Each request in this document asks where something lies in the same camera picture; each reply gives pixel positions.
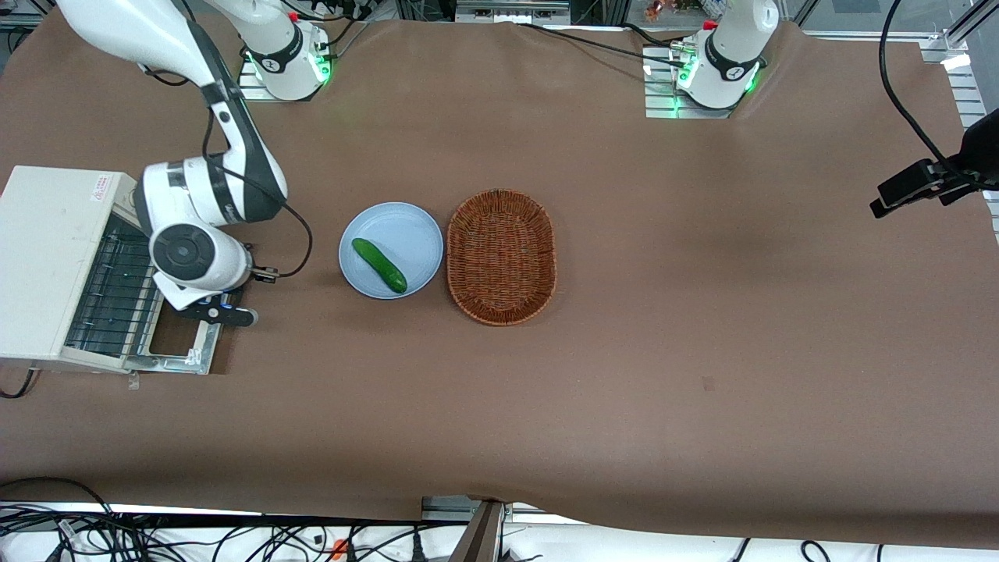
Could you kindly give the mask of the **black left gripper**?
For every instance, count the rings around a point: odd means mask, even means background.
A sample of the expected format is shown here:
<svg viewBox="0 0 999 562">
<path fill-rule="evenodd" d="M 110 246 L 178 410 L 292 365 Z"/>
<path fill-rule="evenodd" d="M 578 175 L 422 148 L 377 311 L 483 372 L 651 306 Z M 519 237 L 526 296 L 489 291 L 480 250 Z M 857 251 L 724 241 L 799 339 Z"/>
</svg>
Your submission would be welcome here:
<svg viewBox="0 0 999 562">
<path fill-rule="evenodd" d="M 944 206 L 980 191 L 996 191 L 998 181 L 998 110 L 971 127 L 958 153 L 942 158 L 943 179 L 935 198 Z"/>
</svg>

